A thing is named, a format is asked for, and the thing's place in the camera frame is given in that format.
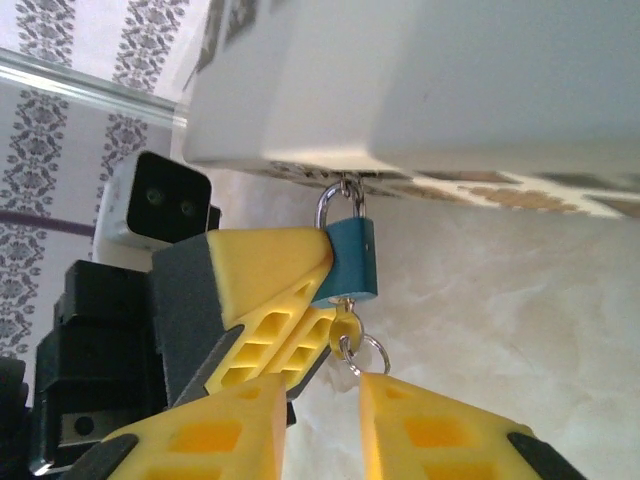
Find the wallpaper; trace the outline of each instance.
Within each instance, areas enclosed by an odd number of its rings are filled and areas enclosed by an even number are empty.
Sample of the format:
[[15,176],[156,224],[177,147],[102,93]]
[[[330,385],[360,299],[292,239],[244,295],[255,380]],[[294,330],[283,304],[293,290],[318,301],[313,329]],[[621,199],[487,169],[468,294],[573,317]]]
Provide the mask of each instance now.
[[167,155],[170,132],[7,82],[0,111],[0,356],[27,361],[31,381],[64,273],[90,256],[104,182],[128,155]]
[[0,6],[0,46],[177,100],[184,86],[177,78],[200,41],[208,4],[9,0]]

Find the blue padlock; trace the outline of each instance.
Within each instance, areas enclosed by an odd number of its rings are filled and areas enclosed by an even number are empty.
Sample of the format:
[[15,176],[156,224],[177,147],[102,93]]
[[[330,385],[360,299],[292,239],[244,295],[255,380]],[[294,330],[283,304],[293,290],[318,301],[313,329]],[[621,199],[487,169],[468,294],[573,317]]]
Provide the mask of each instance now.
[[[329,202],[338,193],[351,199],[354,216],[327,226]],[[327,232],[333,248],[333,266],[311,306],[332,308],[346,299],[362,302],[377,297],[373,222],[366,218],[362,187],[343,180],[327,188],[318,201],[315,225]]]

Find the camera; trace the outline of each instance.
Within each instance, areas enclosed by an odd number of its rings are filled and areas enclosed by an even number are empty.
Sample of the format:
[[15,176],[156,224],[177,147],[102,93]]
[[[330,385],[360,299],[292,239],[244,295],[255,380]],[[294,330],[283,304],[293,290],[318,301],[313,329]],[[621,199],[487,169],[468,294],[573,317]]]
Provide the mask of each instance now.
[[217,228],[220,219],[204,174],[152,152],[118,165],[105,196],[103,235],[129,247],[160,250]]

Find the padlock shackle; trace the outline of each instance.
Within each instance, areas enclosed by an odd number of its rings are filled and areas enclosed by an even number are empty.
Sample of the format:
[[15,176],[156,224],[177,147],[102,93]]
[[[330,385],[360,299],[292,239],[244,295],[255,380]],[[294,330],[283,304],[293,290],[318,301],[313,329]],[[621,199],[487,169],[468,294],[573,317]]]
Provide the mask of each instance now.
[[329,210],[329,203],[331,199],[340,194],[345,198],[348,198],[353,203],[353,216],[354,217],[366,217],[366,205],[364,202],[364,191],[362,186],[352,180],[346,180],[339,183],[334,183],[328,187],[318,200],[318,207],[316,209],[315,227],[324,230],[327,227],[327,211]]

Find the white marble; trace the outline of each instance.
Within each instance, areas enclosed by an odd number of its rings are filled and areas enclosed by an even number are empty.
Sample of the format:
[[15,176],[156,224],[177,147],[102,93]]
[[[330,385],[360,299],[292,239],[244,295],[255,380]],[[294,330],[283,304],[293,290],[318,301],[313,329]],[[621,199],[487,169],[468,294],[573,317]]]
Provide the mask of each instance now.
[[[315,190],[211,178],[223,228],[312,222]],[[640,222],[378,198],[368,208],[380,297],[358,311],[392,374],[527,423],[588,478],[637,477]],[[330,359],[295,407],[283,477],[362,479],[344,365]]]

